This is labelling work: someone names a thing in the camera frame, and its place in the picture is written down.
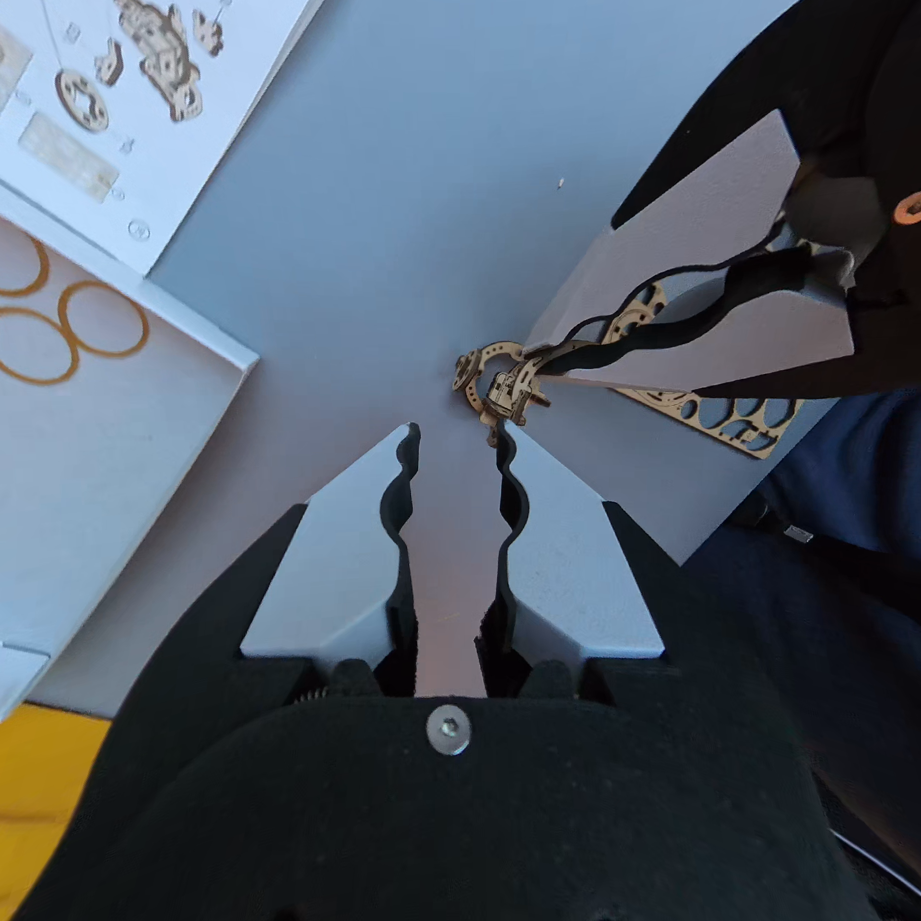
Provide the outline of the person's dark blue trousers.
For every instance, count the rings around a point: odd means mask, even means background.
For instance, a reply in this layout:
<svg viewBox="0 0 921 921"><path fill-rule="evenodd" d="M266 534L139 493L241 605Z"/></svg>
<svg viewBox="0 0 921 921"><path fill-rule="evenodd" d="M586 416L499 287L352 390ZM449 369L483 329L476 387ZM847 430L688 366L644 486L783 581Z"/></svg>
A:
<svg viewBox="0 0 921 921"><path fill-rule="evenodd" d="M919 561L911 388L838 401L685 564L745 619L880 919L919 919Z"/></svg>

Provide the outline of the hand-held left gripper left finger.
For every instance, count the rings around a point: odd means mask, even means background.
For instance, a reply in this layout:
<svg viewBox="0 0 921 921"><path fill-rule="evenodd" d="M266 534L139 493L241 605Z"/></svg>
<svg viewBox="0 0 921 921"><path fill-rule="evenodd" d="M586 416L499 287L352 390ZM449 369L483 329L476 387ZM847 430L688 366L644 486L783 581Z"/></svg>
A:
<svg viewBox="0 0 921 921"><path fill-rule="evenodd" d="M359 660L387 696L413 697L419 628L401 529L420 441L417 423L399 425L308 499L243 656L303 658L327 683Z"/></svg>

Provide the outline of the wooden robot figure model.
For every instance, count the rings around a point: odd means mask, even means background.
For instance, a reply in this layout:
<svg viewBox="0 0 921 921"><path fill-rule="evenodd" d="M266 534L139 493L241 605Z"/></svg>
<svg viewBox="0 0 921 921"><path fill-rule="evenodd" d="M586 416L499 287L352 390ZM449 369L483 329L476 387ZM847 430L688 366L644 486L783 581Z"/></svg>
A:
<svg viewBox="0 0 921 921"><path fill-rule="evenodd" d="M498 371L492 378L484 396L479 393L479 381L489 362L507 357L514 359L513 367ZM540 375L533 383L535 390L524 387L515 380L514 368L522 360L522 346L517 342L493 342L482 348L475 348L461 355L455 363L454 392L463 392L470 407L477 413L479 421L488 428L487 443L497 448L498 425L501 421L519 427L526 424L526 413L532 405L548 408L550 399L543 393Z"/></svg>

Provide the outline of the white cardboard box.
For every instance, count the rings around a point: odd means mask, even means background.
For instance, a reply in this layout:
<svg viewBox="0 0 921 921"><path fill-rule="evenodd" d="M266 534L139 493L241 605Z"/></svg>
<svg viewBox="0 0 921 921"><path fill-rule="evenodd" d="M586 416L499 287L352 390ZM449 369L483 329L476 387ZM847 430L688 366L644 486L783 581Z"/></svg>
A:
<svg viewBox="0 0 921 921"><path fill-rule="evenodd" d="M257 353L2 185L2 221L145 308L147 346L63 385L1 371L1 713L34 691L213 436Z"/></svg>

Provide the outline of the yellow object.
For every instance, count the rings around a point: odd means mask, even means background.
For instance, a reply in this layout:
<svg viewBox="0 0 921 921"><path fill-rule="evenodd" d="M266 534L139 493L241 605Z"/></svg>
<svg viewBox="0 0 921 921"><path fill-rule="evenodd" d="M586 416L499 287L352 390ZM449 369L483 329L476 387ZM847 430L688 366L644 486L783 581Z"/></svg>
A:
<svg viewBox="0 0 921 921"><path fill-rule="evenodd" d="M11 919L75 812L110 721L30 704L1 725L1 918Z"/></svg>

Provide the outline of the white instruction booklet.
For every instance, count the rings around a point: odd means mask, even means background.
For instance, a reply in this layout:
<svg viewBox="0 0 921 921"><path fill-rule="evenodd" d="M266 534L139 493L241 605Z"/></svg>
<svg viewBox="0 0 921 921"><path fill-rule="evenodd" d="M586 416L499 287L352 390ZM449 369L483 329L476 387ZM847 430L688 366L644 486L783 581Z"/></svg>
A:
<svg viewBox="0 0 921 921"><path fill-rule="evenodd" d="M2 185L149 273L320 1L3 1Z"/></svg>

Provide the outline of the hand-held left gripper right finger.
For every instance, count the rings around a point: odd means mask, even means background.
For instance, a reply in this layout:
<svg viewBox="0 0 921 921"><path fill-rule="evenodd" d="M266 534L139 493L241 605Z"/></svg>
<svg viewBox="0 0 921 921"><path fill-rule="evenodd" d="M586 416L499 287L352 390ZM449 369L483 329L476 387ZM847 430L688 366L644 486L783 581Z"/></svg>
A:
<svg viewBox="0 0 921 921"><path fill-rule="evenodd" d="M574 690L597 660L665 652L602 496L524 430L499 423L500 514L510 533L496 594L475 639L489 697L517 697L547 661Z"/></svg>

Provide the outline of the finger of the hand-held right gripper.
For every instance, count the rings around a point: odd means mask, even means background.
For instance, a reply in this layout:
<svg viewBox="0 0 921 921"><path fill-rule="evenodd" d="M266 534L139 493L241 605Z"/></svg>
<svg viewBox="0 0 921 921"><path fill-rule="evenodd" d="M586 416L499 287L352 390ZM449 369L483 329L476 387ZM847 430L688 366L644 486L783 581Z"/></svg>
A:
<svg viewBox="0 0 921 921"><path fill-rule="evenodd" d="M844 248L788 248L731 267L722 294L687 318L550 358L543 377L591 386L700 392L854 354Z"/></svg>
<svg viewBox="0 0 921 921"><path fill-rule="evenodd" d="M596 236L527 338L556 347L676 270L710 271L762 243L800 167L778 109L617 228Z"/></svg>

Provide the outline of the group of yellow rubber bands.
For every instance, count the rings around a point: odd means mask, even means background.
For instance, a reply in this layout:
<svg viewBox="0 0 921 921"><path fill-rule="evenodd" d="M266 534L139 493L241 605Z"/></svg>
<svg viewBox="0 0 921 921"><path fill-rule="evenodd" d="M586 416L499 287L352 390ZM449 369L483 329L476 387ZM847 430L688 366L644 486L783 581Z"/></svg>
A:
<svg viewBox="0 0 921 921"><path fill-rule="evenodd" d="M151 335L144 307L2 221L2 377L49 388L74 378L84 358L123 360Z"/></svg>

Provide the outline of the curved wooden arc part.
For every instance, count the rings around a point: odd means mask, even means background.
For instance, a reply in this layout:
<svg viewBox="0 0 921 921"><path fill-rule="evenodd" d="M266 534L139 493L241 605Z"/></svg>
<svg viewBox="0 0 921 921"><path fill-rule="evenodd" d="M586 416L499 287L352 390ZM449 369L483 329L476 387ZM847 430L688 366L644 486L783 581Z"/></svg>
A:
<svg viewBox="0 0 921 921"><path fill-rule="evenodd" d="M524 356L514 368L515 380L526 388L535 390L538 385L533 383L542 373L543 367L553 360L574 350L582 349L585 343L570 340L555 347L546 347Z"/></svg>

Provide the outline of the plywood parts sheet with cutouts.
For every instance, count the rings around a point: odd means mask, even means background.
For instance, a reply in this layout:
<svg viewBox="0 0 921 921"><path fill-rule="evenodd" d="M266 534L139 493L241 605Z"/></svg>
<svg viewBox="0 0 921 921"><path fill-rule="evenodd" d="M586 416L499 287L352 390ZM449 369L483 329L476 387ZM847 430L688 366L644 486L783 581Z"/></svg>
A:
<svg viewBox="0 0 921 921"><path fill-rule="evenodd" d="M651 323L670 303L662 281L648 283L604 326L603 343L616 342L635 328ZM694 392L616 388L628 399L686 428L758 460L770 457L792 421L807 404L804 399L717 399Z"/></svg>

